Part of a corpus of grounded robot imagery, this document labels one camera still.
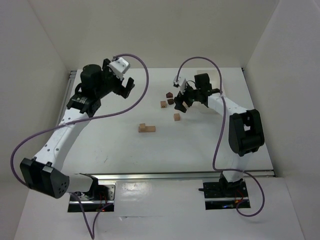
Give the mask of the long light wood block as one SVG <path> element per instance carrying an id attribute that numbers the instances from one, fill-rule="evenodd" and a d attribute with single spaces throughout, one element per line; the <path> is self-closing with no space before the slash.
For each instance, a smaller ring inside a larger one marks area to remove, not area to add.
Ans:
<path id="1" fill-rule="evenodd" d="M 138 127 L 138 132 L 139 133 L 153 133 L 156 132 L 156 127 L 155 126 L 145 126 L 145 127 Z"/>

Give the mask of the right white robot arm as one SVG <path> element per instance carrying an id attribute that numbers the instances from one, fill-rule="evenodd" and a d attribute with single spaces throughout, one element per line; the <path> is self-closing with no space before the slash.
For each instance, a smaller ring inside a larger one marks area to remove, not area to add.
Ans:
<path id="1" fill-rule="evenodd" d="M 240 186 L 243 172 L 253 153 L 265 143 L 261 116 L 256 109 L 246 109 L 221 94 L 221 90 L 213 88 L 207 73 L 194 76 L 192 87 L 180 76 L 173 80 L 173 86 L 179 88 L 174 97 L 174 109 L 185 113 L 193 103 L 203 104 L 208 109 L 219 113 L 224 120 L 224 132 L 227 142 L 234 153 L 231 164 L 221 171 L 220 188 L 231 190 Z"/>

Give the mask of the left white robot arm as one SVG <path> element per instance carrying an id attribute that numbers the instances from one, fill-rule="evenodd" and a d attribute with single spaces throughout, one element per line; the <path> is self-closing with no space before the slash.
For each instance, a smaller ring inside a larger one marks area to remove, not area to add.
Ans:
<path id="1" fill-rule="evenodd" d="M 66 105 L 61 122 L 44 147 L 32 159 L 20 163 L 28 188 L 53 198 L 61 198 L 70 185 L 70 177 L 61 172 L 64 161 L 81 131 L 101 106 L 101 99 L 114 93 L 126 99 L 134 80 L 123 85 L 130 63 L 122 57 L 104 59 L 103 65 L 89 64 L 80 73 L 80 83 Z"/>

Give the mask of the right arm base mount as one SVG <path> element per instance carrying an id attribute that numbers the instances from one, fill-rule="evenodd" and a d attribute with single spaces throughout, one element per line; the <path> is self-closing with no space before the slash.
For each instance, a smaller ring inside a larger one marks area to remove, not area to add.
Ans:
<path id="1" fill-rule="evenodd" d="M 251 207 L 245 182 L 231 190 L 222 190 L 218 182 L 204 182 L 203 187 L 198 190 L 204 195 L 206 210 L 235 209 L 238 203 L 239 209 Z"/>

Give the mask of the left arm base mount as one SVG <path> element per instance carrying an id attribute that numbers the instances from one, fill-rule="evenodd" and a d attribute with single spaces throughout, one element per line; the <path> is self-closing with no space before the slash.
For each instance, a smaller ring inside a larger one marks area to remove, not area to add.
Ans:
<path id="1" fill-rule="evenodd" d="M 117 183 L 113 180 L 101 180 L 98 189 L 93 192 L 80 192 L 78 188 L 68 187 L 68 193 L 75 193 L 79 198 L 85 213 L 113 212 L 115 210 L 115 195 Z"/>

